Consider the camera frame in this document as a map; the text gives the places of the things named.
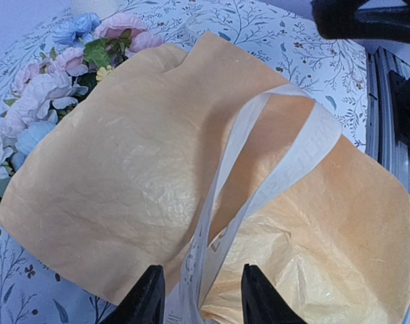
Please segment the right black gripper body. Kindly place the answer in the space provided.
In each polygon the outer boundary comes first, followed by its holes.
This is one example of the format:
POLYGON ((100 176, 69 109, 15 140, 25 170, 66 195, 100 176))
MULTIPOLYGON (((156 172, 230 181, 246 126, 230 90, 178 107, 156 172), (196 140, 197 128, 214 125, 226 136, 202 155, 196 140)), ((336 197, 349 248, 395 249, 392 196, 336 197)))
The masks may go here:
POLYGON ((375 39, 410 44, 410 1, 364 9, 366 1, 312 1, 312 16, 325 39, 375 39))

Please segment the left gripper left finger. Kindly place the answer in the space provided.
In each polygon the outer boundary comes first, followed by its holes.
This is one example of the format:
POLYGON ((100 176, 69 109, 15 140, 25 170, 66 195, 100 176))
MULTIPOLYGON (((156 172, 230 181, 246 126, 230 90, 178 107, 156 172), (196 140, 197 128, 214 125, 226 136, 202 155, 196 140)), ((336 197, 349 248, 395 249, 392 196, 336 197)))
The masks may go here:
POLYGON ((151 265, 102 324, 162 324, 165 279, 161 265, 151 265))

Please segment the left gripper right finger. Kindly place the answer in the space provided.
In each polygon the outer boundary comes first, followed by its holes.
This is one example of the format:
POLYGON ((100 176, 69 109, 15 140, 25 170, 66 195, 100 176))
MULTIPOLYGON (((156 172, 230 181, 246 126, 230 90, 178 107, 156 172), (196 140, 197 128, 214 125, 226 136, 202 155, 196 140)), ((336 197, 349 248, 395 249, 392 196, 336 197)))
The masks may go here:
POLYGON ((285 302, 257 265, 244 265, 241 299, 244 323, 306 324, 285 302))

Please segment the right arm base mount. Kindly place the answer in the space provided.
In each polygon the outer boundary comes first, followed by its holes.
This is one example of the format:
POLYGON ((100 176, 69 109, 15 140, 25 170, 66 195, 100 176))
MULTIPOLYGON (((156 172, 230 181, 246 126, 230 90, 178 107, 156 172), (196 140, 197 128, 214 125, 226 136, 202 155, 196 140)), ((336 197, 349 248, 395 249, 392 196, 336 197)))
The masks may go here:
POLYGON ((388 73, 390 93, 392 96, 392 112, 394 117, 394 137, 405 149, 397 155, 403 159, 407 168, 408 191, 410 191, 410 77, 404 78, 396 71, 388 73))

